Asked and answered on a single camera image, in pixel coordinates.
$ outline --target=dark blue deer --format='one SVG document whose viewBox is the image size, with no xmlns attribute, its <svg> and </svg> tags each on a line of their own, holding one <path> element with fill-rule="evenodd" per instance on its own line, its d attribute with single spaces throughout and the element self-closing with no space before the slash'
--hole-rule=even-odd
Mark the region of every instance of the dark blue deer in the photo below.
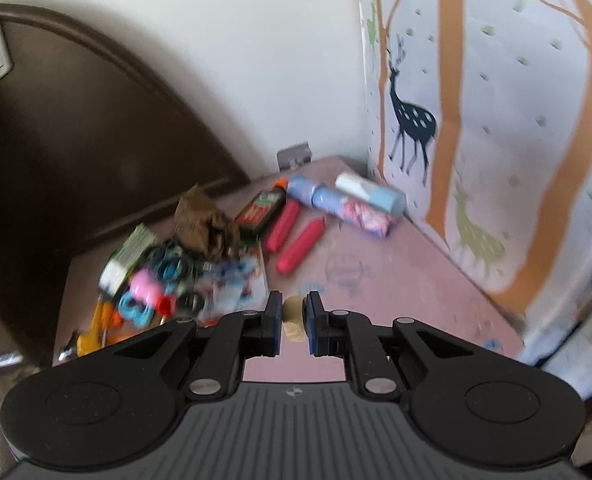
<svg viewBox="0 0 592 480">
<path fill-rule="evenodd" d="M 400 171 L 403 171 L 405 167 L 405 137 L 407 136 L 414 141 L 414 156 L 409 161 L 407 166 L 407 174 L 412 169 L 416 158 L 418 157 L 418 145 L 423 149 L 423 158 L 425 159 L 425 173 L 423 173 L 423 186 L 427 183 L 427 168 L 429 166 L 429 160 L 427 158 L 427 144 L 432 140 L 436 134 L 436 119 L 425 110 L 422 106 L 415 105 L 413 103 L 407 103 L 401 101 L 396 94 L 396 78 L 400 73 L 398 67 L 400 63 L 405 59 L 405 51 L 403 50 L 403 42 L 399 35 L 396 35 L 398 40 L 398 57 L 396 63 L 391 63 L 391 52 L 387 49 L 388 53 L 388 64 L 390 66 L 390 95 L 391 105 L 394 107 L 394 113 L 396 114 L 396 120 L 398 121 L 398 135 L 394 141 L 394 147 L 390 153 L 390 160 L 394 160 L 394 154 L 398 143 L 402 140 L 403 155 L 400 161 Z"/>
</svg>

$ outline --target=red toy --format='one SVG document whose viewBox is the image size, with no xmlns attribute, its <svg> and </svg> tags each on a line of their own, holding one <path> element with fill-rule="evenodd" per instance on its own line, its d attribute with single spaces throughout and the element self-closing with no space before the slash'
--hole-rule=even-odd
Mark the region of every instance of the red toy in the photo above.
<svg viewBox="0 0 592 480">
<path fill-rule="evenodd" d="M 283 276 L 289 276 L 305 259 L 316 242 L 325 233 L 325 219 L 312 220 L 298 237 L 284 250 L 278 261 L 276 270 Z"/>
<path fill-rule="evenodd" d="M 281 215 L 278 217 L 276 224 L 272 228 L 272 232 L 270 232 L 267 237 L 265 249 L 268 253 L 279 253 L 281 251 L 299 214 L 300 202 L 297 200 L 289 200 L 287 205 L 282 209 Z"/>
</svg>

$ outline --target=brown headboard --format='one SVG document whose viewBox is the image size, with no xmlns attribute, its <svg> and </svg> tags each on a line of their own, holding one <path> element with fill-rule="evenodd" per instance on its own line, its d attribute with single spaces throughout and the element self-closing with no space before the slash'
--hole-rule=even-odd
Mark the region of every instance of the brown headboard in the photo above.
<svg viewBox="0 0 592 480">
<path fill-rule="evenodd" d="M 87 25 L 0 4 L 12 71 L 0 80 L 0 317 L 51 360 L 71 256 L 170 214 L 193 184 L 249 179 L 137 57 Z"/>
</svg>

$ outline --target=wine cork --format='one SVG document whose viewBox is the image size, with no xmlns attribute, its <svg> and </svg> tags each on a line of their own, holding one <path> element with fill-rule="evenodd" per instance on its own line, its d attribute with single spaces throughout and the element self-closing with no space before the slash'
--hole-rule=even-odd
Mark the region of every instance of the wine cork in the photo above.
<svg viewBox="0 0 592 480">
<path fill-rule="evenodd" d="M 302 323 L 302 296 L 291 296 L 282 304 L 282 328 L 290 341 L 307 341 L 307 333 Z"/>
</svg>

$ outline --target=pink table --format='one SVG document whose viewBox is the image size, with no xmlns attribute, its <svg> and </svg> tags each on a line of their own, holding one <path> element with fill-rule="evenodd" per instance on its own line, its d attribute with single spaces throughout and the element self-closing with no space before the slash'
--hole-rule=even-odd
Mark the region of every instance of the pink table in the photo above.
<svg viewBox="0 0 592 480">
<path fill-rule="evenodd" d="M 298 172 L 333 186 L 342 171 L 349 168 L 340 158 L 331 157 L 312 162 Z M 218 204 L 233 217 L 275 179 L 273 176 L 221 197 Z M 305 209 L 290 240 L 321 215 Z M 172 219 L 150 227 L 161 238 L 169 237 Z M 58 320 L 56 350 L 67 342 L 73 330 L 89 325 L 100 272 L 123 240 L 103 244 L 72 260 Z M 385 240 L 330 222 L 320 243 L 289 278 L 276 274 L 275 260 L 275 256 L 266 258 L 267 279 L 270 289 L 280 290 L 283 299 L 318 290 L 326 310 L 362 312 L 374 324 L 390 325 L 395 317 L 409 316 L 506 356 L 514 356 L 522 346 L 516 332 L 489 300 L 407 219 L 394 227 Z M 244 374 L 247 381 L 273 382 L 337 381 L 344 377 L 340 359 L 314 358 L 309 355 L 307 342 L 292 342 L 285 337 L 280 357 L 251 359 Z"/>
</svg>

